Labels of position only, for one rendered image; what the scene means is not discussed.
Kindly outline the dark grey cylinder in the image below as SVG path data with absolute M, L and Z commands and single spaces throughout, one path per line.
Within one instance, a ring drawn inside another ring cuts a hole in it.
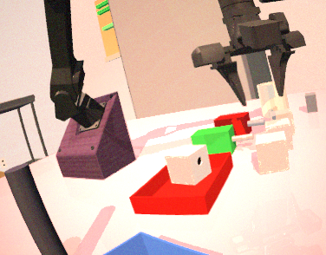
M 21 164 L 4 172 L 17 207 L 42 255 L 68 255 L 36 187 L 29 164 Z

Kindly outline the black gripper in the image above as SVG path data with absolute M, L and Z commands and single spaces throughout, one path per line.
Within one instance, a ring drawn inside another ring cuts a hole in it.
M 216 69 L 228 82 L 234 94 L 237 96 L 243 107 L 246 107 L 245 93 L 238 76 L 237 61 L 231 61 L 231 56 L 239 56 L 260 51 L 270 50 L 271 55 L 267 56 L 271 67 L 272 77 L 275 83 L 276 91 L 279 97 L 284 96 L 285 72 L 290 56 L 296 49 L 306 46 L 303 34 L 298 30 L 290 31 L 289 34 L 283 34 L 282 44 L 273 44 L 264 49 L 252 49 L 246 46 L 236 49 L 231 34 L 231 18 L 239 16 L 241 22 L 250 21 L 251 13 L 261 13 L 261 9 L 252 2 L 241 2 L 228 5 L 221 9 L 223 14 L 223 23 L 226 24 L 230 37 L 229 46 L 223 47 L 220 42 L 197 47 L 191 54 L 194 68 L 212 65 L 210 69 Z M 296 54 L 296 53 L 295 53 Z

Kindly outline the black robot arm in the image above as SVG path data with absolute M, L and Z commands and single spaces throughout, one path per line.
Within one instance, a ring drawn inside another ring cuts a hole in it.
M 63 122 L 71 117 L 80 124 L 80 133 L 97 129 L 107 103 L 98 103 L 82 92 L 84 60 L 77 61 L 74 56 L 71 0 L 43 1 L 52 62 L 49 96 L 55 104 L 55 117 Z M 241 22 L 239 16 L 232 17 L 231 34 L 236 49 L 245 45 L 252 49 L 264 49 L 269 45 L 282 44 L 281 35 L 290 32 L 284 13 L 274 12 L 268 17 L 261 20 L 258 13 L 251 13 L 252 20 L 245 22 Z

